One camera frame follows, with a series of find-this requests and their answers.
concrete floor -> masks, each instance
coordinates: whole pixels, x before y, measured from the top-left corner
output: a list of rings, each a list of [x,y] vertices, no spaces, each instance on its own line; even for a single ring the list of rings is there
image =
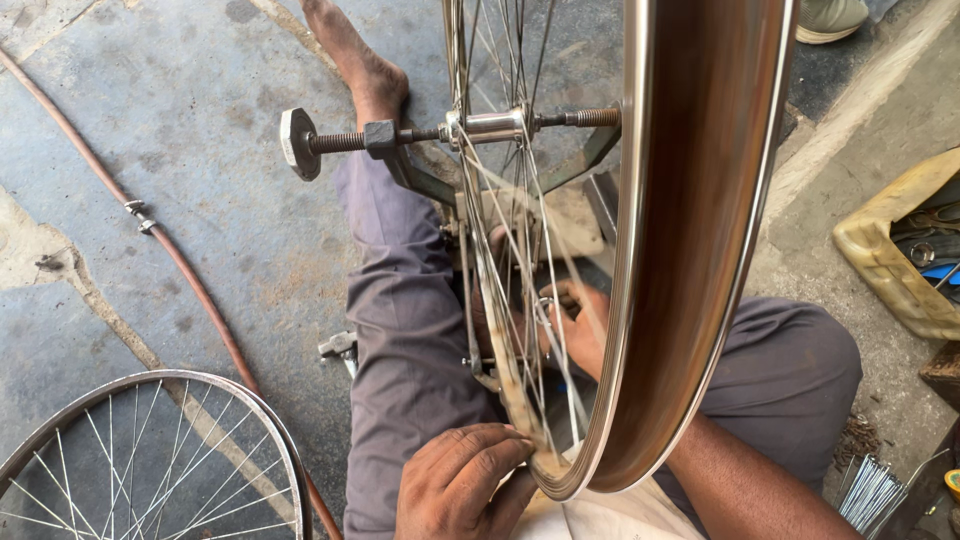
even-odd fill
[[[592,17],[582,3],[564,4],[558,24],[569,32],[551,41],[563,57],[544,71],[542,102],[609,103],[619,93],[619,41],[608,31],[619,3],[592,4]],[[410,120],[436,123],[448,107],[436,2],[341,5],[410,75]],[[939,344],[892,317],[829,231],[900,172],[960,142],[958,7],[904,0],[850,41],[797,47],[789,136],[747,287],[820,303],[851,330],[865,372],[854,410],[896,444],[881,456],[901,477],[956,416],[916,375]],[[0,46],[193,262],[339,521],[349,379],[339,363],[318,361],[316,345],[348,327],[344,275],[356,254],[325,180],[339,160],[301,183],[283,162],[276,125],[292,107],[305,107],[327,133],[352,130],[353,119],[298,3],[12,0],[0,6]],[[236,379],[166,254],[3,71],[0,118],[0,358],[12,374],[0,380],[0,418],[16,426],[0,454],[59,406],[124,373],[168,366]],[[34,266],[52,254],[62,270]],[[21,321],[35,321],[33,330]],[[50,330],[59,340],[45,343]],[[76,377],[53,369],[65,359]],[[22,380],[35,382],[30,392]],[[828,480],[829,494],[837,479]]]

finger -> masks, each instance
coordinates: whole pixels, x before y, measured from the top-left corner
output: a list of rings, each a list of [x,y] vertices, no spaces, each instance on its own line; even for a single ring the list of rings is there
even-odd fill
[[[450,450],[450,448],[458,444],[471,433],[475,431],[496,428],[505,428],[505,426],[498,422],[490,422],[488,424],[473,424],[472,426],[446,430],[427,441],[425,445],[423,445],[413,454],[413,457],[410,458],[410,461],[422,461],[427,465],[436,463],[438,459],[443,457],[444,454]]]
[[[558,281],[558,282],[557,282],[557,287],[556,287],[556,288],[557,288],[557,296],[567,296],[567,295],[568,295],[567,289],[570,287],[571,284],[573,284],[573,281],[571,281],[571,280],[560,280],[560,281]],[[541,297],[542,297],[542,296],[545,296],[545,297],[548,297],[548,298],[553,298],[553,291],[554,291],[554,286],[553,286],[553,285],[554,285],[553,283],[550,283],[549,285],[546,285],[544,288],[542,288],[542,289],[540,290],[540,295],[541,295]]]
[[[561,314],[561,320],[564,323],[564,338],[566,339],[567,342],[575,340],[574,336],[576,334],[577,328],[573,322],[573,319],[571,319],[570,316],[567,315],[566,311],[564,311],[563,309],[560,310],[560,314]],[[549,320],[551,325],[549,329],[543,326],[540,326],[537,328],[538,343],[540,343],[540,351],[544,354],[549,353],[553,348],[553,346],[550,343],[550,338],[547,336],[547,333],[549,331],[553,333],[554,342],[557,343],[558,345],[560,344],[560,338],[558,337],[560,334],[557,330],[557,327],[558,327],[557,310],[554,308],[552,304],[547,309],[547,319]]]
[[[444,499],[459,513],[461,523],[473,523],[487,507],[500,479],[534,451],[526,439],[507,439],[477,453],[446,487]]]
[[[534,493],[537,493],[537,482],[530,474],[530,469],[517,468],[496,490],[493,500],[487,505],[487,518],[491,522],[490,538],[510,537]]]
[[[452,445],[431,467],[432,483],[438,486],[450,484],[478,454],[509,440],[525,439],[526,435],[510,430],[503,425],[486,430],[471,431],[457,444]]]

hand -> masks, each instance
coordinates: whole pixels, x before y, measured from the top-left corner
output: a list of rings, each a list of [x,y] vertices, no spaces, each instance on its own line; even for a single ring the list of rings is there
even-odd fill
[[[540,295],[553,298],[553,285],[540,290]],[[597,289],[573,280],[557,282],[557,296],[561,306],[561,321],[564,325],[566,353],[594,380],[600,380],[603,372],[603,355],[607,346],[607,325],[610,322],[610,298]],[[596,321],[590,321],[590,313],[596,314]],[[557,326],[557,307],[550,305],[547,316],[550,324]],[[545,331],[540,331],[540,348],[549,351],[550,345]]]
[[[526,468],[516,469],[533,450],[525,435],[503,424],[433,438],[403,466],[395,540],[509,537],[537,491]]]

bicycle rim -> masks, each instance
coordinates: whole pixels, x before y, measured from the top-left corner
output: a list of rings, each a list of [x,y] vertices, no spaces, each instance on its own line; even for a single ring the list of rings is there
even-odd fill
[[[624,5],[623,140],[603,371],[589,407],[564,362],[563,333],[554,330],[550,349],[565,387],[554,398],[565,403],[551,408],[544,402],[543,358],[531,345],[530,329],[546,320],[535,283],[556,282],[564,271],[574,286],[584,279],[564,228],[551,222],[559,211],[540,186],[530,119],[543,100],[541,69],[551,62],[544,55],[556,52],[548,45],[551,20],[570,6],[444,0],[453,111],[470,117],[477,101],[471,97],[479,95],[487,109],[506,106],[524,119],[523,136],[513,143],[513,157],[508,147],[502,167],[464,135],[463,209],[500,398],[511,421],[538,443],[530,465],[544,493],[558,501],[588,483],[603,492],[628,488],[660,466],[706,390],[739,300],[779,132],[793,9],[773,0],[714,4]],[[539,47],[529,45],[531,21],[540,24]],[[532,60],[523,58],[525,47],[535,53]],[[499,103],[471,74],[483,65],[476,60],[482,52],[493,66],[494,87],[499,77]],[[485,191],[496,194],[485,199]],[[513,193],[509,206],[499,202],[503,191]],[[504,248],[506,275],[488,240],[491,222],[516,229]],[[559,253],[550,253],[551,246]],[[557,409],[559,422],[551,420]],[[569,430],[570,447],[558,447],[558,429]]]
[[[17,538],[311,538],[276,415],[221,377],[155,370],[82,396],[0,467]]]

hex nut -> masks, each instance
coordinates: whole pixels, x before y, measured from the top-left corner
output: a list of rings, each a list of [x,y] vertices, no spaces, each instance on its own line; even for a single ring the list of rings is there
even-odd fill
[[[302,108],[285,110],[280,116],[280,146],[290,168],[301,180],[320,176],[320,157],[310,153],[309,137],[317,134],[310,116]]]

